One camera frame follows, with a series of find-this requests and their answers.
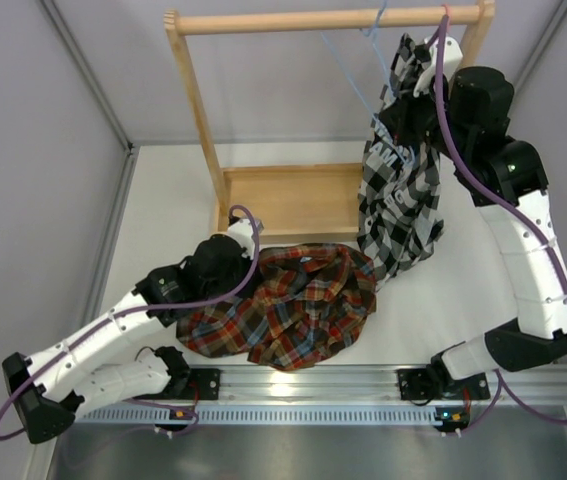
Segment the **red brown plaid shirt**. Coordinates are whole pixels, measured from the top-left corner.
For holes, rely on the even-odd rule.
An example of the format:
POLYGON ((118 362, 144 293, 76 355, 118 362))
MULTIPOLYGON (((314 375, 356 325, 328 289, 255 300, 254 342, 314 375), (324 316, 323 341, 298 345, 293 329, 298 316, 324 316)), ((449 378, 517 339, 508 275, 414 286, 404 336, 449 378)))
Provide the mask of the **red brown plaid shirt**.
POLYGON ((351 347, 376 310, 373 262, 344 244, 266 248, 259 273, 252 296, 178 321, 176 339, 206 358, 245 354, 254 364, 293 371, 351 347))

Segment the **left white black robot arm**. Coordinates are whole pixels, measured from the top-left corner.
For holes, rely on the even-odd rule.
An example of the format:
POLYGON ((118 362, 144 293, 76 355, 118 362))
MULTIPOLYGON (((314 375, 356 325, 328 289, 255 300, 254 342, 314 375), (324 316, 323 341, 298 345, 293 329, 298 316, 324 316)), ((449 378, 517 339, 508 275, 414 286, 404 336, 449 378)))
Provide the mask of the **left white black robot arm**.
POLYGON ((190 369, 174 347, 161 347, 147 360, 109 361, 195 310, 249 290, 259 247, 256 234, 215 234, 180 262, 151 270, 115 306, 66 339, 5 358, 6 405, 15 409, 20 433, 41 444, 101 407, 143 395, 184 395, 190 369))

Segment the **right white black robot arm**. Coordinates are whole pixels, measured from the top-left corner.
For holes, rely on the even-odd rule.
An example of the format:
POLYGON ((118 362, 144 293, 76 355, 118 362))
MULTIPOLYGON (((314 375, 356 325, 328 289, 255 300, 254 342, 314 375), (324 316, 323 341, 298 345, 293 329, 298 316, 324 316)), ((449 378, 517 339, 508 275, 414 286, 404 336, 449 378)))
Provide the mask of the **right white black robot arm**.
POLYGON ((431 359, 428 384, 441 396, 489 370, 528 370, 567 355, 567 272, 553 230, 549 182, 534 146, 507 130, 514 87, 485 66, 452 80, 394 76, 396 96, 380 119, 402 145, 450 158, 458 181, 498 246, 514 293, 514 319, 431 359))

